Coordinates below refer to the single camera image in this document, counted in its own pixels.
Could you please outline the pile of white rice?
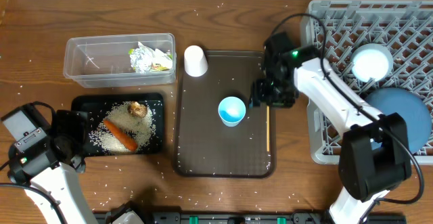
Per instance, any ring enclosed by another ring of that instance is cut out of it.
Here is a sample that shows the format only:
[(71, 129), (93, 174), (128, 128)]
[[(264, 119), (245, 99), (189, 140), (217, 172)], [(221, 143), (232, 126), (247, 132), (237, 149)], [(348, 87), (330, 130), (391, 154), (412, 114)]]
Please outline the pile of white rice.
[[(100, 147), (97, 153), (111, 154), (129, 154), (137, 153), (145, 146), (150, 144), (151, 136), (156, 134), (156, 126), (153, 123), (152, 112), (147, 111), (145, 116), (133, 116), (128, 107), (133, 102), (122, 102), (114, 104), (102, 121), (97, 124), (96, 129), (89, 134), (90, 143), (92, 146)], [(137, 143), (136, 150), (129, 150), (120, 142), (120, 140), (109, 130), (104, 123), (107, 120), (114, 126), (117, 126), (121, 132), (131, 137)]]

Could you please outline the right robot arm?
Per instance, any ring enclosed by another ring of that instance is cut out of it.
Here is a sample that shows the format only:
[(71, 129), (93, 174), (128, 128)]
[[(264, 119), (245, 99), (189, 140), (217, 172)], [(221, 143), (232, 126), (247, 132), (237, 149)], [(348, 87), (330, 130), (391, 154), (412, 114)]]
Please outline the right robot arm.
[(338, 160), (343, 188), (324, 218), (328, 223), (362, 223), (371, 209), (412, 175), (407, 127), (362, 100), (313, 46), (266, 44), (265, 76), (253, 83), (250, 104), (290, 108), (305, 94), (342, 137)]

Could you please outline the orange carrot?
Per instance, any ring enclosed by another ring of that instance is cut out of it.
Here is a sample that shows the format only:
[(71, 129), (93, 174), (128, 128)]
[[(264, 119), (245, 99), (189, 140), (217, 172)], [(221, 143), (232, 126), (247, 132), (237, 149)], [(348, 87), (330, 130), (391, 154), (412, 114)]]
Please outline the orange carrot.
[(109, 120), (103, 120), (103, 124), (126, 149), (128, 149), (131, 152), (137, 150), (138, 148), (137, 142), (132, 137), (124, 133), (113, 122), (110, 122)]

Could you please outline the light blue plastic cup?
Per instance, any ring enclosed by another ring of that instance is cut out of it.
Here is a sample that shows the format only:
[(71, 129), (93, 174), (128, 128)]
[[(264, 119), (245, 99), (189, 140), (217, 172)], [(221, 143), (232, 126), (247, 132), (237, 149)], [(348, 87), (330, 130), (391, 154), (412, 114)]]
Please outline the light blue plastic cup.
[(246, 115), (246, 105), (238, 97), (226, 97), (218, 106), (219, 117), (227, 127), (237, 126)]

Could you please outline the dried brown mushroom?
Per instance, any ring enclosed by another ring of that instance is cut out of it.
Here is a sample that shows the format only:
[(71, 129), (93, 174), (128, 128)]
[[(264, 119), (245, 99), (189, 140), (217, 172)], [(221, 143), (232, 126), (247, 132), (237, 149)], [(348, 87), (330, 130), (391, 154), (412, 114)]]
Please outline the dried brown mushroom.
[(138, 102), (131, 102), (128, 105), (128, 113), (132, 116), (143, 118), (147, 114), (147, 106)]

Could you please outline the wooden chopstick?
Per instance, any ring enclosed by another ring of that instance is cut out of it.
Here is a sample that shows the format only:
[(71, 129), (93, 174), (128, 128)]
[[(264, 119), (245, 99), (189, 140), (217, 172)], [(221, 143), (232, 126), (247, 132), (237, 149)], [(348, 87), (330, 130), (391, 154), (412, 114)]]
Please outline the wooden chopstick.
[(267, 126), (267, 130), (266, 130), (266, 146), (267, 146), (267, 152), (270, 152), (270, 107), (267, 106), (267, 121), (266, 121), (266, 126)]

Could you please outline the foil snack wrapper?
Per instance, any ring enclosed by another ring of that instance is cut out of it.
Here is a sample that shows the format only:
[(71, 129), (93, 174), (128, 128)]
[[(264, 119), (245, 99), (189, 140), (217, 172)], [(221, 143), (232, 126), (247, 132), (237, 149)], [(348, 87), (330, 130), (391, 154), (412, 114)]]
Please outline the foil snack wrapper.
[(129, 50), (129, 57), (132, 69), (141, 74), (150, 72), (165, 72), (165, 71), (155, 71), (150, 68), (150, 60), (145, 55), (144, 51), (139, 48), (134, 48)]

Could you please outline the dark blue plate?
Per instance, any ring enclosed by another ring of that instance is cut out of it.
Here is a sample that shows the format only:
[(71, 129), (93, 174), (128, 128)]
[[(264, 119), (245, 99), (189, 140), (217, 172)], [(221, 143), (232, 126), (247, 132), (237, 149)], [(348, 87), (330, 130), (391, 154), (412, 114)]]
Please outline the dark blue plate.
[(365, 101), (385, 115), (398, 113), (407, 126), (409, 149), (414, 154), (428, 142), (432, 119), (427, 106), (415, 94), (399, 88), (383, 88), (370, 93)]

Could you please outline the light blue bowl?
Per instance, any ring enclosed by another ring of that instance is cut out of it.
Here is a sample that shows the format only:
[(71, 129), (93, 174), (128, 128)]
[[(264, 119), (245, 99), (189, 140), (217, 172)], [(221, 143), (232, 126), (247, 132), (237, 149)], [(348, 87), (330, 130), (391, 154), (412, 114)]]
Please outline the light blue bowl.
[(390, 50), (383, 45), (370, 43), (357, 48), (351, 56), (351, 71), (361, 82), (380, 81), (392, 70)]

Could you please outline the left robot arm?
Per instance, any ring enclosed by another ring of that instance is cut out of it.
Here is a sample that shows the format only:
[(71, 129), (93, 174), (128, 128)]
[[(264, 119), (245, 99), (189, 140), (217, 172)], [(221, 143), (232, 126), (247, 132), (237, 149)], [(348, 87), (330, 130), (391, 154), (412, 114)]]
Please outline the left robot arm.
[(48, 223), (96, 223), (80, 187), (85, 172), (86, 112), (58, 110), (48, 122), (35, 104), (1, 118), (15, 142), (10, 146), (9, 187), (23, 189)]

